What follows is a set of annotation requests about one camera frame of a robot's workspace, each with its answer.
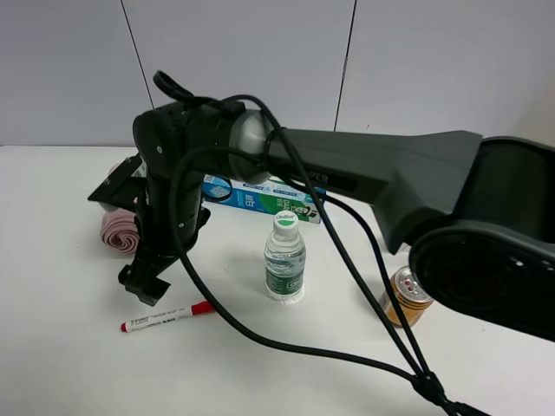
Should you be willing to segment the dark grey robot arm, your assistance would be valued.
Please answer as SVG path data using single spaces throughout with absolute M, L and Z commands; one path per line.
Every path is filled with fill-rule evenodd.
M 546 340 L 554 337 L 554 150 L 511 136 L 277 130 L 242 102 L 173 102 L 134 119 L 147 167 L 140 248 L 120 276 L 155 304 L 162 270 L 190 250 L 206 175 L 301 181 L 371 206 L 389 252 L 440 304 Z

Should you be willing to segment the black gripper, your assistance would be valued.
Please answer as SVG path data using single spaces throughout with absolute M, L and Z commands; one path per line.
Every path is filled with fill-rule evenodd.
M 180 259 L 181 251 L 196 243 L 199 227 L 205 222 L 201 212 L 204 175 L 187 172 L 172 191 L 172 180 L 147 174 L 146 190 L 137 208 L 140 243 L 134 260 L 118 275 L 118 282 L 148 306 L 155 306 L 171 284 L 158 277 Z

